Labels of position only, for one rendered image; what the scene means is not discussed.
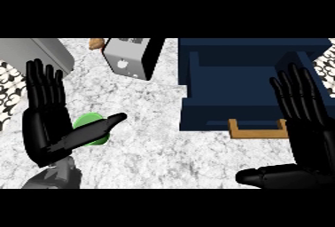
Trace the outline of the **silver and black toaster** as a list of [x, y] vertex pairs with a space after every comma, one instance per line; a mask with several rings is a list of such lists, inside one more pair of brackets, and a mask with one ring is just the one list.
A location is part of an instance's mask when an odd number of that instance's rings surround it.
[[163, 42], [163, 38], [110, 38], [101, 54], [113, 74], [148, 81]]

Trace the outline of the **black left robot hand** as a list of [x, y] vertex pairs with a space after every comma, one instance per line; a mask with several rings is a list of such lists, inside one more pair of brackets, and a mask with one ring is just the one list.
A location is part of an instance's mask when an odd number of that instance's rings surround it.
[[26, 62], [26, 90], [23, 145], [27, 157], [42, 168], [66, 158], [76, 147], [103, 138], [126, 119], [126, 114], [116, 113], [73, 129], [64, 106], [63, 72], [42, 65], [39, 59]]

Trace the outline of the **navy blue cabinet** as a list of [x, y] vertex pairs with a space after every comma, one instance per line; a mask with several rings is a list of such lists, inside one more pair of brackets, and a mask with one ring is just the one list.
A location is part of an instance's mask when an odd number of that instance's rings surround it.
[[272, 67], [286, 52], [300, 51], [312, 61], [330, 47], [327, 38], [179, 38], [178, 84], [185, 85], [188, 56], [202, 66]]

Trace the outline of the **brown bread piece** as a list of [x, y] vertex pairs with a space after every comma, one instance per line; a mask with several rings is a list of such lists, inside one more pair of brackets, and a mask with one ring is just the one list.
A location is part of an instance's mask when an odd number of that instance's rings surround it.
[[95, 50], [104, 46], [104, 39], [103, 38], [91, 38], [88, 40], [88, 49]]

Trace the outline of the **grey appliance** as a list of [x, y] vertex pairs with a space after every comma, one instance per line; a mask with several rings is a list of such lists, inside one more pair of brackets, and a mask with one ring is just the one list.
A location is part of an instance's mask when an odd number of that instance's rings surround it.
[[75, 59], [57, 38], [0, 38], [0, 59], [22, 73], [26, 62], [39, 59], [42, 65], [69, 74]]

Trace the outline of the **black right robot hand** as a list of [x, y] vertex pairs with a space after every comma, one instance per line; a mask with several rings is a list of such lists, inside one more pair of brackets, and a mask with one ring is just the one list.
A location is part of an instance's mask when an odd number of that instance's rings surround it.
[[327, 115], [311, 74], [290, 63], [287, 72], [278, 71], [269, 84], [295, 164], [240, 170], [236, 182], [261, 189], [335, 190], [335, 119]]

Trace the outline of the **green cup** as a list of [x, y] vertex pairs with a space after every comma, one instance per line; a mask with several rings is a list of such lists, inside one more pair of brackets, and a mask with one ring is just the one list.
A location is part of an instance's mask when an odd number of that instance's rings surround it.
[[[84, 113], [75, 120], [73, 128], [84, 126], [92, 121], [101, 120], [103, 116], [98, 113]], [[109, 140], [109, 136], [104, 136], [98, 140], [89, 142], [86, 145], [103, 145]]]

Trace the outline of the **navy blue drawer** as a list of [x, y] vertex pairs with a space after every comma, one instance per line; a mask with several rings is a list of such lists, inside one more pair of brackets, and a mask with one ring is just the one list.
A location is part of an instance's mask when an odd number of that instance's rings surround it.
[[303, 51], [241, 58], [202, 51], [182, 53], [178, 83], [187, 86], [187, 97], [181, 99], [178, 129], [225, 130], [230, 119], [240, 129], [275, 129], [283, 114], [269, 79], [290, 63], [309, 69], [312, 57]]

